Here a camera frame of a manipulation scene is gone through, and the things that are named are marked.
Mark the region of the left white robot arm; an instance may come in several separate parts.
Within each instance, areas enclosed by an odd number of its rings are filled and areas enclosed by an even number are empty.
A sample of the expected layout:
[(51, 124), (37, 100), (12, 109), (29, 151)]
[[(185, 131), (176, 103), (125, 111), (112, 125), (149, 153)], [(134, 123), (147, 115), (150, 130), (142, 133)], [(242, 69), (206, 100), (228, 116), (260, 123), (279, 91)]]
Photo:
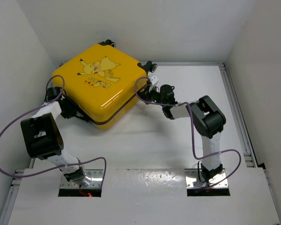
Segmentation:
[(47, 160), (60, 170), (68, 182), (80, 187), (87, 187), (91, 177), (87, 175), (80, 160), (64, 149), (64, 142), (56, 124), (56, 118), (62, 114), (61, 99), (51, 103), (58, 96), (61, 88), (52, 87), (46, 91), (43, 107), (20, 125), (27, 153), (31, 158)]

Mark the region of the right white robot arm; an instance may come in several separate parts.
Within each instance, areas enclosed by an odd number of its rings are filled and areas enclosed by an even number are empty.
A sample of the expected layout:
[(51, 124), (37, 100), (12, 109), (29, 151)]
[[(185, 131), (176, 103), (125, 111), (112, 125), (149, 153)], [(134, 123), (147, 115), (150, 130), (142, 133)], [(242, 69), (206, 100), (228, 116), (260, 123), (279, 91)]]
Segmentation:
[(174, 86), (165, 84), (157, 91), (150, 85), (138, 93), (147, 103), (162, 107), (163, 114), (170, 120), (192, 117), (196, 131), (201, 135), (203, 159), (201, 162), (201, 182), (208, 182), (223, 170), (219, 156), (220, 136), (226, 118), (209, 96), (203, 96), (188, 104), (179, 103), (174, 97)]

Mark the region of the yellow suitcase with dark lining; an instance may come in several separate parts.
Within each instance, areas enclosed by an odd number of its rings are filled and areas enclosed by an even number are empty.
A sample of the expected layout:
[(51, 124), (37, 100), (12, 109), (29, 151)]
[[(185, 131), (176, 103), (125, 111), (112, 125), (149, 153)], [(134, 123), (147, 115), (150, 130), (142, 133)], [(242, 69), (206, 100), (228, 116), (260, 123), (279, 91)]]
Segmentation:
[(146, 87), (146, 77), (156, 69), (157, 64), (142, 64), (107, 39), (61, 65), (52, 81), (64, 88), (64, 97), (77, 103), (91, 124), (109, 129), (138, 102), (135, 91)]

